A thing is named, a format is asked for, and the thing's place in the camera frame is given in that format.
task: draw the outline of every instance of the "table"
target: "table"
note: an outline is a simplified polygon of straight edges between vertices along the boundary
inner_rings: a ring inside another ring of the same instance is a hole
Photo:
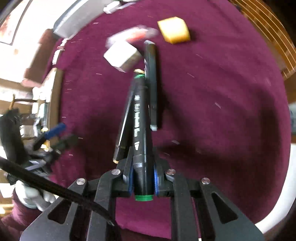
[[[162,84],[162,127],[153,144],[186,177],[210,178],[256,223],[272,210],[285,180],[289,111],[272,54],[226,0],[140,0],[99,16],[68,41],[56,65],[64,71],[60,121],[81,139],[56,162],[52,180],[68,186],[115,168],[114,143],[133,74],[103,58],[106,39],[138,24],[158,28],[158,20],[173,16],[185,20],[193,39],[177,45],[160,34],[151,39]],[[135,46],[143,50],[143,42]],[[143,67],[142,61],[135,66]],[[168,199],[118,199],[116,219],[122,228],[170,237]]]

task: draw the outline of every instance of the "black pen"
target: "black pen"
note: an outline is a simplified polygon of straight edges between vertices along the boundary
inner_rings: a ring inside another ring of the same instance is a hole
[[[157,72],[156,72],[156,46],[146,40],[145,44],[145,78],[149,88],[149,116],[150,129],[157,131]]]
[[[131,136],[132,127],[133,127],[133,109],[131,105],[133,103],[134,96],[134,80],[131,82],[131,86],[129,89],[128,98],[126,100],[126,105],[124,109],[124,114],[122,116],[122,120],[119,126],[119,132],[116,139],[115,150],[113,155],[113,162],[118,163],[121,159],[124,158],[124,153],[128,150],[127,147],[128,140]]]

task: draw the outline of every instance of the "white wall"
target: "white wall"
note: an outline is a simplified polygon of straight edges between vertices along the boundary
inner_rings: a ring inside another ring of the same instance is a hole
[[[43,32],[53,28],[54,22],[74,2],[75,0],[32,1],[20,23],[13,45],[0,43],[0,78],[15,82],[23,80]]]

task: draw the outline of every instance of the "green band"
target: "green band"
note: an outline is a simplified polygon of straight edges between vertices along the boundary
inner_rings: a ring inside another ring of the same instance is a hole
[[[140,202],[152,201],[153,195],[136,195],[135,200]]]
[[[144,74],[138,74],[138,75],[136,75],[136,76],[135,76],[135,79],[138,79],[138,78],[140,78],[140,77],[142,77],[142,76],[144,76],[144,77],[145,77],[145,75],[144,75]]]

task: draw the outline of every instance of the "yellow sponge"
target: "yellow sponge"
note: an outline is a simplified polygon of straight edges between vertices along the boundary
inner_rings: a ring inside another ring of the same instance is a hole
[[[190,40],[190,34],[183,19],[172,17],[157,23],[166,42],[176,44]]]

